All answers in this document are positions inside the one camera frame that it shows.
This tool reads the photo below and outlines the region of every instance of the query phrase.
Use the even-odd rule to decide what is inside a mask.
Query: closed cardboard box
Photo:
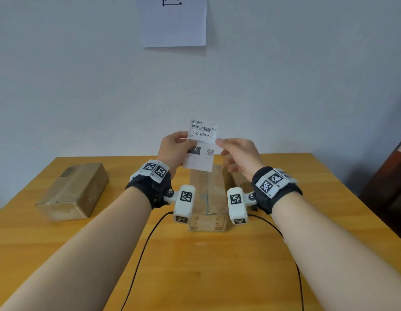
[[[100,162],[72,165],[35,205],[53,221],[89,218],[108,181]]]
[[[213,165],[212,172],[191,170],[190,184],[196,188],[189,231],[225,231],[229,221],[226,191],[234,187],[229,172]]]

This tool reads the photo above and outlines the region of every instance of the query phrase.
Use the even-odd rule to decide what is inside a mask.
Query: hand
[[[176,169],[183,165],[183,161],[189,148],[196,146],[197,142],[187,139],[187,132],[175,132],[167,135],[160,143],[157,160],[164,162],[169,168],[169,172],[174,177]]]
[[[265,167],[253,141],[243,138],[218,138],[216,144],[224,149],[221,155],[224,157],[224,167],[227,167],[229,172],[242,172],[252,181],[254,174]]]

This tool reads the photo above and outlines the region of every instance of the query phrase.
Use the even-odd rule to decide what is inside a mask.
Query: right hand
[[[254,174],[265,167],[253,141],[243,138],[218,138],[216,144],[224,149],[221,153],[224,157],[223,165],[229,172],[242,172],[252,181]]]

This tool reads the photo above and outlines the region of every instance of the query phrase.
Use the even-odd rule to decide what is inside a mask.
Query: label number 070-070-a80
[[[199,133],[196,131],[193,131],[192,135],[200,135],[200,136],[207,136],[208,138],[213,138],[213,134]]]

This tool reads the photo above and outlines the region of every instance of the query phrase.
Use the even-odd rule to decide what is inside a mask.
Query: wrist-mounted device
[[[149,160],[130,177],[126,189],[135,187],[149,199],[151,209],[175,203],[173,219],[187,223],[192,214],[196,189],[192,185],[182,185],[179,192],[172,189],[169,167],[158,160]]]
[[[248,222],[247,206],[257,205],[266,214],[271,214],[275,203],[284,195],[291,192],[302,195],[296,183],[297,180],[282,169],[261,168],[252,178],[254,192],[245,194],[239,187],[228,190],[229,217],[232,223],[239,225]]]

